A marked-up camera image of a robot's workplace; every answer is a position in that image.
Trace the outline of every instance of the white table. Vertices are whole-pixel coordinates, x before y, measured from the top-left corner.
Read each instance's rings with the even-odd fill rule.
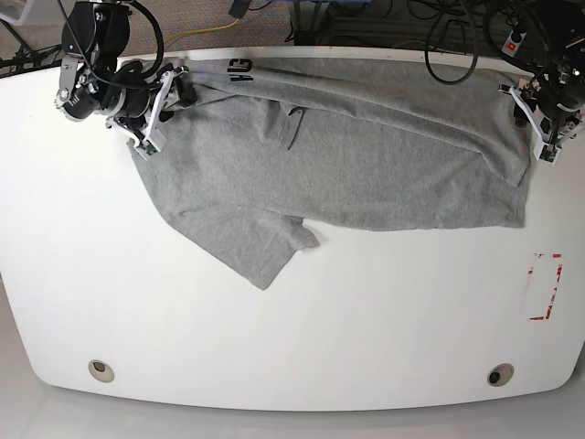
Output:
[[[421,58],[368,48],[181,55]],[[570,377],[585,339],[583,137],[557,167],[534,166],[525,229],[371,233],[306,221],[321,247],[295,255],[263,292],[165,224],[101,118],[71,123],[55,110],[58,75],[0,81],[0,271],[46,383],[186,405],[353,411],[549,391]],[[112,383],[89,374],[94,359],[113,367]],[[513,379],[489,386],[502,363]]]

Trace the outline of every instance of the gray t-shirt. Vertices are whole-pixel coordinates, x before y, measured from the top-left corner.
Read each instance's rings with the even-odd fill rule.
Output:
[[[319,245],[310,218],[363,230],[522,227],[528,131],[478,70],[365,59],[183,61],[197,104],[134,162],[174,229],[261,289]],[[459,69],[438,67],[443,77]]]

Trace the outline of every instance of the black logo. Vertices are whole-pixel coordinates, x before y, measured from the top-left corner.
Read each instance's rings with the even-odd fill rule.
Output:
[[[228,73],[232,82],[240,80],[254,80],[250,75],[243,75],[252,70],[251,59],[233,59],[229,62]]]

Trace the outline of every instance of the metal grommet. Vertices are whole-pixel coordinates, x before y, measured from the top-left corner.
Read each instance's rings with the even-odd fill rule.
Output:
[[[514,366],[511,364],[500,364],[487,374],[487,383],[492,387],[505,386],[514,376]]]
[[[113,369],[103,361],[93,359],[92,361],[90,361],[88,369],[90,371],[91,376],[95,378],[97,381],[106,383],[113,381]]]

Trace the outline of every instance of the t-shirt sleeve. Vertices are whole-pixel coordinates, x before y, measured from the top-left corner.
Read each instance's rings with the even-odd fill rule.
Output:
[[[268,210],[221,206],[175,215],[169,224],[262,290],[299,250],[319,241],[303,219]]]

